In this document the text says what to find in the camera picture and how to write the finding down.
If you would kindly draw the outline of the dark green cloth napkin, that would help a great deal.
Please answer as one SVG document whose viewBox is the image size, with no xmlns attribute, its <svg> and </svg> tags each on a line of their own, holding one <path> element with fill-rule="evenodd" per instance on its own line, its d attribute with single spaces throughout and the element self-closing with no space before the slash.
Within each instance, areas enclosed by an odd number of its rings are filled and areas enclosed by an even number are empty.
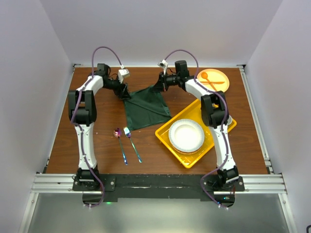
<svg viewBox="0 0 311 233">
<path fill-rule="evenodd" d="M 172 118 L 163 96 L 154 92 L 152 85 L 130 93 L 130 97 L 123 101 L 130 131 L 165 123 Z"/>
</svg>

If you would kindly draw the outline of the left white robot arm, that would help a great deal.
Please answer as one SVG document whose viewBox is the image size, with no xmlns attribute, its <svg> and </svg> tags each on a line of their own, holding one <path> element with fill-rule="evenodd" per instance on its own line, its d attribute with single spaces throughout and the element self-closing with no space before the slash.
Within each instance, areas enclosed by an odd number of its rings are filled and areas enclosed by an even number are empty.
<svg viewBox="0 0 311 233">
<path fill-rule="evenodd" d="M 68 92 L 68 111 L 71 124 L 74 125 L 79 150 L 79 164 L 75 183 L 84 184 L 89 190 L 102 186 L 94 152 L 93 128 L 97 119 L 95 95 L 102 89 L 113 90 L 121 100 L 130 99 L 127 83 L 124 79 L 130 72 L 123 65 L 118 70 L 115 79 L 110 77 L 111 67 L 98 64 L 86 81 L 76 90 Z"/>
</svg>

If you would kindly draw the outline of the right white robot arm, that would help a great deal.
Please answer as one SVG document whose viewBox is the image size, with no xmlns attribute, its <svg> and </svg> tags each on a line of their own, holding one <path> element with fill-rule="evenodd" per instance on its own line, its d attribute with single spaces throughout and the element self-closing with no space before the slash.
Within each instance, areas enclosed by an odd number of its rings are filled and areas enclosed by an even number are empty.
<svg viewBox="0 0 311 233">
<path fill-rule="evenodd" d="M 171 75 L 167 74 L 166 60 L 160 61 L 158 66 L 163 71 L 152 88 L 154 92 L 163 92 L 169 86 L 177 85 L 200 100 L 201 118 L 212 134 L 217 156 L 216 184 L 219 189 L 227 191 L 239 178 L 239 172 L 228 139 L 227 122 L 230 115 L 224 92 L 210 90 L 199 81 L 197 75 L 191 76 L 185 60 L 175 62 L 175 73 Z"/>
</svg>

